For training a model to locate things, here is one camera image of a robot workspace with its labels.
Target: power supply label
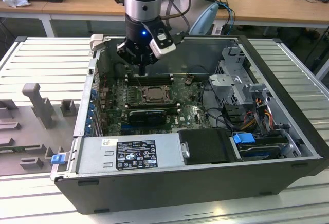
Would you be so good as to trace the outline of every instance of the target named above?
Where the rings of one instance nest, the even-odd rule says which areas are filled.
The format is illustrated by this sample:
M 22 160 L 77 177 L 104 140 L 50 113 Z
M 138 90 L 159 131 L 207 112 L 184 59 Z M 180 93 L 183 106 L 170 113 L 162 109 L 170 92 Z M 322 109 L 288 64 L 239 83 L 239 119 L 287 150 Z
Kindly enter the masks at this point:
M 155 140 L 117 143 L 117 170 L 150 169 L 153 167 L 158 167 Z

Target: motherboard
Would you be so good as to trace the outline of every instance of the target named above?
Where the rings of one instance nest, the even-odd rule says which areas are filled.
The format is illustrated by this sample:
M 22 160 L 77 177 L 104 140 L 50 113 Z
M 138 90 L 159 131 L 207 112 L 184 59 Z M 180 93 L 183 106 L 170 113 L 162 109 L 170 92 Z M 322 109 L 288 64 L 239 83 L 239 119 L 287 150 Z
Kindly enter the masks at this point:
M 120 136 L 210 128 L 200 92 L 200 82 L 186 75 L 116 79 L 100 91 L 103 133 Z

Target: blue cable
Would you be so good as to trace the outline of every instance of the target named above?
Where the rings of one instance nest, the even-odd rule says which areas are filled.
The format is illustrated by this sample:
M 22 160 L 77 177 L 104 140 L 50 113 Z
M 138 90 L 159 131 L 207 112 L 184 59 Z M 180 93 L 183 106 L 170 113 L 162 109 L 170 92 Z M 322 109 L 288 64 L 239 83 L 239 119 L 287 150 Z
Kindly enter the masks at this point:
M 218 3 L 220 6 L 225 7 L 226 10 L 230 13 L 230 17 L 231 17 L 231 25 L 230 25 L 230 29 L 229 29 L 228 32 L 227 32 L 227 35 L 229 35 L 230 32 L 231 32 L 231 30 L 232 30 L 232 28 L 233 28 L 233 21 L 234 21 L 234 18 L 233 18 L 233 12 L 232 12 L 232 10 L 231 10 L 227 5 L 225 5 L 224 3 L 221 3 L 221 2 L 217 2 L 217 3 Z

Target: paper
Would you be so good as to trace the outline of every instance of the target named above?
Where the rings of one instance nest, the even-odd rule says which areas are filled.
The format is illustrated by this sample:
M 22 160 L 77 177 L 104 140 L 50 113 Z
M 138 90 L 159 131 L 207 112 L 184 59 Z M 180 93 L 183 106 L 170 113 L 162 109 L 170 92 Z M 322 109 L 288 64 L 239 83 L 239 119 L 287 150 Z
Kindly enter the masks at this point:
M 4 3 L 7 4 L 9 7 L 22 7 L 22 6 L 28 6 L 31 5 L 28 0 L 2 0 Z

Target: black plastic cover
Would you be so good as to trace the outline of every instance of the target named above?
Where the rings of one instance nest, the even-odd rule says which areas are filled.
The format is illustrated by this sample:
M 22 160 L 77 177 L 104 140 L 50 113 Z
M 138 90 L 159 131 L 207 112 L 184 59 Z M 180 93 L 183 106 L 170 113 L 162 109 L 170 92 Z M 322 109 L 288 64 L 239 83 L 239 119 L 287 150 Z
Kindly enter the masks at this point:
M 193 129 L 178 133 L 180 142 L 187 144 L 190 153 L 186 165 L 236 162 L 228 130 Z

